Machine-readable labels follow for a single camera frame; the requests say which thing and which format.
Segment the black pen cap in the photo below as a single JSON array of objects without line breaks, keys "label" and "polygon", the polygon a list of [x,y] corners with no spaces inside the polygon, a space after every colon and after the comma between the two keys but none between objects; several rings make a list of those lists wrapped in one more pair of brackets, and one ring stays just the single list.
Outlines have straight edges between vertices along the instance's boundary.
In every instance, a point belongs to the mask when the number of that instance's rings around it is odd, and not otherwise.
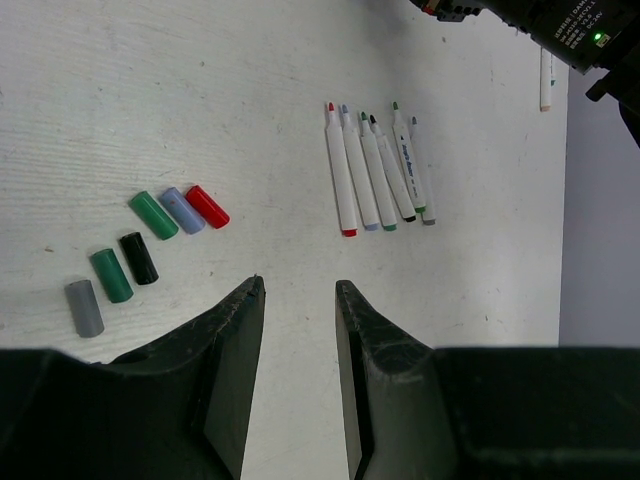
[{"label": "black pen cap", "polygon": [[159,279],[146,243],[139,232],[132,232],[119,239],[132,276],[138,285],[150,285]]}]

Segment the lavender pen cap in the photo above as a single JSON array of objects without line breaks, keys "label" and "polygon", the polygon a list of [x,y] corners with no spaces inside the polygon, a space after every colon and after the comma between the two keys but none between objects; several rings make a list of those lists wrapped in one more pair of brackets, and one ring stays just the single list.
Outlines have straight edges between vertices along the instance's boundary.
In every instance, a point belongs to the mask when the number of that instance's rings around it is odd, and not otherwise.
[{"label": "lavender pen cap", "polygon": [[193,235],[205,228],[205,220],[177,188],[165,190],[159,201],[187,234]]}]

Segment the green end marker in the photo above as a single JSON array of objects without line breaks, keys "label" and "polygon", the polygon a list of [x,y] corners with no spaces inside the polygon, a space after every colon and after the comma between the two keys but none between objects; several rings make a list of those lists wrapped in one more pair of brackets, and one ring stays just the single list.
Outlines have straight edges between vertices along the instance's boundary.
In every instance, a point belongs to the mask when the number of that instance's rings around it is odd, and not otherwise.
[{"label": "green end marker", "polygon": [[392,109],[394,114],[392,128],[409,196],[414,210],[418,214],[422,214],[426,211],[426,200],[417,173],[415,153],[409,136],[408,125],[396,101],[392,102]]}]

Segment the lavender cap marker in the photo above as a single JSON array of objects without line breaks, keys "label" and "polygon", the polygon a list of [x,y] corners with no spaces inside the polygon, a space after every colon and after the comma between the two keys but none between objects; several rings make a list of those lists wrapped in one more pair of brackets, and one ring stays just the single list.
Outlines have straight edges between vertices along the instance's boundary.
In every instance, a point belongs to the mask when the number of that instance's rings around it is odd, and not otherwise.
[{"label": "lavender cap marker", "polygon": [[363,225],[366,231],[376,231],[380,228],[380,219],[360,141],[358,125],[351,116],[346,104],[341,105],[341,114],[343,138]]}]

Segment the black cap marker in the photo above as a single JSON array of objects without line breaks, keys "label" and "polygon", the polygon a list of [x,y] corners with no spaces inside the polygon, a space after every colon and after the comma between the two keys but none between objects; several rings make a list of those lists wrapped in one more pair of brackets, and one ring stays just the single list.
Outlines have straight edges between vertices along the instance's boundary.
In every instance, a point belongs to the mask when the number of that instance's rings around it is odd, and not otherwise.
[{"label": "black cap marker", "polygon": [[409,197],[407,187],[389,139],[381,129],[379,122],[373,114],[369,116],[369,121],[376,138],[383,169],[400,215],[405,222],[414,222],[416,220],[416,211]]}]

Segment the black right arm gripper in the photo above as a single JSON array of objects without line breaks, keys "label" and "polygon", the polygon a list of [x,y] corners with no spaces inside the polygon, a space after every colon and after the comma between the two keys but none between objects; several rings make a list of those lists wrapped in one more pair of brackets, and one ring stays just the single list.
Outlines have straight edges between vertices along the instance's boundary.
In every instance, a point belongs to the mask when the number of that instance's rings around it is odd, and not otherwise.
[{"label": "black right arm gripper", "polygon": [[631,136],[639,139],[638,0],[416,0],[413,5],[441,22],[461,22],[488,10],[577,72],[604,69],[586,97],[614,98]]}]

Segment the grey pen cap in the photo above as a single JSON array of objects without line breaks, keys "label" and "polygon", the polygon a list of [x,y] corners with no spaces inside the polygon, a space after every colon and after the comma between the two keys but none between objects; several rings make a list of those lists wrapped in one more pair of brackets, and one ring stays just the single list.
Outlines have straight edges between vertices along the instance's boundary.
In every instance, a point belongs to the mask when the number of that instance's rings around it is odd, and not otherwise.
[{"label": "grey pen cap", "polygon": [[104,323],[89,279],[72,282],[64,287],[76,333],[81,338],[95,338],[104,332]]}]

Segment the red cap marker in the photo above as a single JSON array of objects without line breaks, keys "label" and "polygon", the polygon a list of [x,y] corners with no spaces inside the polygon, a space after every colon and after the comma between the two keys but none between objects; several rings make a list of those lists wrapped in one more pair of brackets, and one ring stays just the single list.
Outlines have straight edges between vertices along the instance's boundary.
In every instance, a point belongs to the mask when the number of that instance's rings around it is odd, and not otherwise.
[{"label": "red cap marker", "polygon": [[340,229],[344,237],[358,233],[355,202],[340,117],[333,102],[327,103],[326,137],[331,162]]}]

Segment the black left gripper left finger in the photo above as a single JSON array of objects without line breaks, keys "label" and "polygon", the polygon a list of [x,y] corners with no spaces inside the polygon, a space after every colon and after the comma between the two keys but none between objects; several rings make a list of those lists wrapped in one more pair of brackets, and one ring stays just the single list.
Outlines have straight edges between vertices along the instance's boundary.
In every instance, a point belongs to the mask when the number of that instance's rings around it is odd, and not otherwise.
[{"label": "black left gripper left finger", "polygon": [[108,364],[1,353],[5,479],[237,479],[265,310],[253,276]]}]

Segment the dark green pen cap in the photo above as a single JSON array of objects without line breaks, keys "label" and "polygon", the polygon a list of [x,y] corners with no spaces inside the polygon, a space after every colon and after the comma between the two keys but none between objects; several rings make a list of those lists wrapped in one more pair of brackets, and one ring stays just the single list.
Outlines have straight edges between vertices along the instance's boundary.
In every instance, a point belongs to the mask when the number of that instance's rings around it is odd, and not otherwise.
[{"label": "dark green pen cap", "polygon": [[90,256],[90,263],[111,303],[130,300],[133,290],[113,249],[107,248]]}]

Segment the green cap marker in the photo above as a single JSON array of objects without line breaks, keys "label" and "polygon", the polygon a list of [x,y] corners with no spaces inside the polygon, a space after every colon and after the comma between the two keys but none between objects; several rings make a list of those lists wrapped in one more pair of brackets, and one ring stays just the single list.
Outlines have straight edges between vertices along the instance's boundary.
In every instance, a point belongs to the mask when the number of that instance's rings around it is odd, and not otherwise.
[{"label": "green cap marker", "polygon": [[360,112],[361,141],[371,178],[382,227],[385,231],[397,230],[397,219],[391,193],[384,173],[376,137],[364,111]]}]

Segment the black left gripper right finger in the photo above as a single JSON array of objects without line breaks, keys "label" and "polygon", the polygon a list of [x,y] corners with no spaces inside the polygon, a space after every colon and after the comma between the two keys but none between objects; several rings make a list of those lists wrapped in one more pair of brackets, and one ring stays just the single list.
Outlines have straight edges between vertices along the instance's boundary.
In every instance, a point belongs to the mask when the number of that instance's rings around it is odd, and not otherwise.
[{"label": "black left gripper right finger", "polygon": [[336,340],[353,479],[635,479],[632,348],[430,348],[347,280]]}]

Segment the red pen cap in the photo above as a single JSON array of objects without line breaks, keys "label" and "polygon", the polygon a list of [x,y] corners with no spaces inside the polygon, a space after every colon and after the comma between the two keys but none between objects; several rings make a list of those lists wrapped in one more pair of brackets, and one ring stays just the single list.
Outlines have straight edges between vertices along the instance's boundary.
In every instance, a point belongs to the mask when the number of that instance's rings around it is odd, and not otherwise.
[{"label": "red pen cap", "polygon": [[185,198],[212,228],[221,229],[230,223],[229,214],[201,186],[189,188]]}]

